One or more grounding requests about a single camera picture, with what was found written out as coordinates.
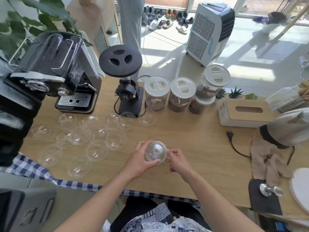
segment white air cooler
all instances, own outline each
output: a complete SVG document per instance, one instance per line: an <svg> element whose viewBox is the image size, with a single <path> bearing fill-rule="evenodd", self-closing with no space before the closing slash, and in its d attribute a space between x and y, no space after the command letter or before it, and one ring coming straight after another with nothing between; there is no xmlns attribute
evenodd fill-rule
<svg viewBox="0 0 309 232"><path fill-rule="evenodd" d="M216 61L232 33L235 12L225 3L198 4L186 51L202 66Z"/></svg>

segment hand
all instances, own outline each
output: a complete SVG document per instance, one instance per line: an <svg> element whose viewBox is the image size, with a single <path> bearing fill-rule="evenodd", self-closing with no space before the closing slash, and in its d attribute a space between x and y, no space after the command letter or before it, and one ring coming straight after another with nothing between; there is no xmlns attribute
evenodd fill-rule
<svg viewBox="0 0 309 232"><path fill-rule="evenodd" d="M139 142L136 147L135 151L127 160L126 164L124 165L122 172L126 174L126 176L130 177L130 180L134 180L143 173L145 173L148 169L157 166L161 160L154 160L151 162L147 162L145 160L145 150L149 144L152 143L152 140L148 142Z"/></svg>
<svg viewBox="0 0 309 232"><path fill-rule="evenodd" d="M171 149L167 152L166 162L170 163L170 173L177 172L185 182L193 171L180 149Z"/></svg>

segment coffee grinder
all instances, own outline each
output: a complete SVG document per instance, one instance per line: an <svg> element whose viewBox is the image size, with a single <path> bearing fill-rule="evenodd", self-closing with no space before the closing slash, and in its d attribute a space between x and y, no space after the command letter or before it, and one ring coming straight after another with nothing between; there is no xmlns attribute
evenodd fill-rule
<svg viewBox="0 0 309 232"><path fill-rule="evenodd" d="M115 95L121 101L119 114L131 112L135 117L141 111L144 88L137 83L137 72L143 59L141 53L128 45L115 45L104 50L99 65L104 73L120 78Z"/></svg>
<svg viewBox="0 0 309 232"><path fill-rule="evenodd" d="M101 78L83 39L75 34L52 31L41 33L29 45L5 83L58 97L55 107L62 112L92 113Z"/></svg>

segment white round board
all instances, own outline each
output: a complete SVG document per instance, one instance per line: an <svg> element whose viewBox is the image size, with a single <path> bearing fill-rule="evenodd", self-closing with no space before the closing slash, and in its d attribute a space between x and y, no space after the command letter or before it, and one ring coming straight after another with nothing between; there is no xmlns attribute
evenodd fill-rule
<svg viewBox="0 0 309 232"><path fill-rule="evenodd" d="M290 180L290 191L299 204L309 213L309 168L296 169Z"/></svg>

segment brown cloth towel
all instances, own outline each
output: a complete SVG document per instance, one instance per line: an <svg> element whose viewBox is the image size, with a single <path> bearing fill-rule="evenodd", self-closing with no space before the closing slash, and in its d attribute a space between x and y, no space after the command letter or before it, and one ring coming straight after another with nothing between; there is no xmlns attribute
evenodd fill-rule
<svg viewBox="0 0 309 232"><path fill-rule="evenodd" d="M293 173L276 147L259 137L251 142L251 167L254 179L266 180L270 187L279 186L280 177L291 178Z"/></svg>

